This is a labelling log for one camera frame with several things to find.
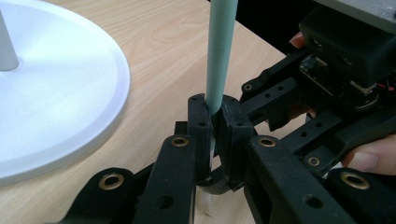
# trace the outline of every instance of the white disc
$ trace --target white disc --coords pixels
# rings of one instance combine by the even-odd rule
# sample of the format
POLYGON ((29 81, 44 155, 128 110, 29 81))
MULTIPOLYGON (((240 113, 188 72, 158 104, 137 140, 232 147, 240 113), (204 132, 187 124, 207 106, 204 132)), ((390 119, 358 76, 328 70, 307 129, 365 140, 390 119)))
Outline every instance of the white disc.
POLYGON ((0 185, 95 151, 130 86, 128 63, 101 28, 62 7, 0 0, 19 66, 0 72, 0 185))

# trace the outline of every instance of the white pole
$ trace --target white pole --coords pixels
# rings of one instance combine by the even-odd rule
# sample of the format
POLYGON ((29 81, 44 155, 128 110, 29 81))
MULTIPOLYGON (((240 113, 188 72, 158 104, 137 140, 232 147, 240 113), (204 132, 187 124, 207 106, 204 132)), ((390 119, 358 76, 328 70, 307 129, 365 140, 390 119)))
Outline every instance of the white pole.
POLYGON ((0 71, 9 71, 18 67, 18 58, 12 46, 3 14, 0 10, 0 71))

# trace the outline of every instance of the black plastic part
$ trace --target black plastic part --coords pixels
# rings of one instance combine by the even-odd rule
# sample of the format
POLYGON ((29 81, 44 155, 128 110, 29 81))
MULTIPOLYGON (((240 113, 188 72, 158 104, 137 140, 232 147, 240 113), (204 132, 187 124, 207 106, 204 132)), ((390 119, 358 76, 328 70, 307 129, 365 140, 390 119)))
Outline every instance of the black plastic part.
POLYGON ((254 126, 248 116, 242 112, 238 100, 224 95, 216 147, 227 182, 244 182, 245 147, 254 133, 254 126))
POLYGON ((313 174, 324 175, 349 150, 383 138, 394 131, 396 131, 396 105, 380 107, 373 113, 331 134, 322 145, 304 157, 304 163, 313 174), (312 158, 315 158, 318 163, 309 162, 312 158))
POLYGON ((297 155, 306 146, 334 128, 340 122, 341 119, 335 116, 334 113, 331 111, 324 111, 282 138, 282 143, 291 153, 297 155))
POLYGON ((109 168, 101 171, 81 190, 59 224, 131 222, 139 192, 136 184, 134 174, 128 170, 109 168))
POLYGON ((197 148, 196 178, 198 182, 205 182, 209 179, 211 171, 210 139, 213 127, 206 107, 205 95, 197 94, 189 98, 189 114, 187 134, 195 139, 197 148))
POLYGON ((368 88, 395 69, 396 35, 319 6, 301 23, 309 50, 333 71, 368 88))
POLYGON ((299 85, 289 77, 242 103, 242 110, 253 125, 268 120, 270 131, 290 121, 290 108, 299 95, 299 85))
MULTIPOLYGON (((272 205, 271 216, 256 220, 257 223, 355 223, 279 140, 271 136, 254 136, 247 152, 254 173, 272 205)), ((254 186, 257 180, 247 180, 249 182, 254 186)), ((249 206, 258 210, 254 209, 255 201, 250 198, 247 197, 249 206)))
MULTIPOLYGON (((395 183, 396 176, 387 176, 395 183)), ((359 223, 396 223, 396 194, 372 175, 356 170, 333 169, 326 188, 359 223)))
POLYGON ((281 60, 279 63, 263 70, 258 77, 244 83, 241 88, 243 94, 240 98, 240 102, 244 103, 262 91, 267 90, 291 75, 296 74, 301 60, 309 54, 310 52, 307 48, 299 49, 281 60))
POLYGON ((163 142, 133 223, 193 223, 195 141, 177 134, 163 142))

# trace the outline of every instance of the human finger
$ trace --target human finger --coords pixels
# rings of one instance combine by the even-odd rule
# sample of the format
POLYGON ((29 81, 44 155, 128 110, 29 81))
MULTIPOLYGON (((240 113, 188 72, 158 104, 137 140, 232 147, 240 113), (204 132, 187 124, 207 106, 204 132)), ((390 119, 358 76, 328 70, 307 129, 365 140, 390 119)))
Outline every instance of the human finger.
POLYGON ((396 175, 396 134, 353 149, 342 164, 363 172, 396 175))

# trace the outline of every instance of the screw hole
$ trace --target screw hole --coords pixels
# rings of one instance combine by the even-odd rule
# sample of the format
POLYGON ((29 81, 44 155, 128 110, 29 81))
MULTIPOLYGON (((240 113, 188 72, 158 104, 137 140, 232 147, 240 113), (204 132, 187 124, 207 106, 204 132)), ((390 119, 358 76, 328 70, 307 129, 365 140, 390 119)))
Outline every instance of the screw hole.
POLYGON ((317 41, 315 38, 312 38, 312 39, 311 39, 311 42, 312 42, 312 44, 313 44, 315 47, 317 47, 317 48, 320 49, 320 50, 323 50, 323 45, 320 44, 320 42, 317 41))
POLYGON ((348 67, 352 67, 352 62, 351 62, 348 58, 346 58, 345 56, 340 55, 340 56, 338 56, 338 58, 340 59, 340 61, 341 61, 344 65, 346 65, 346 66, 348 66, 348 67))
POLYGON ((355 189, 368 189, 370 188, 369 182, 363 177, 350 172, 342 172, 341 179, 350 187, 355 189))
POLYGON ((112 173, 109 175, 104 175, 99 181, 99 188, 104 190, 116 189, 123 183, 123 175, 112 173))

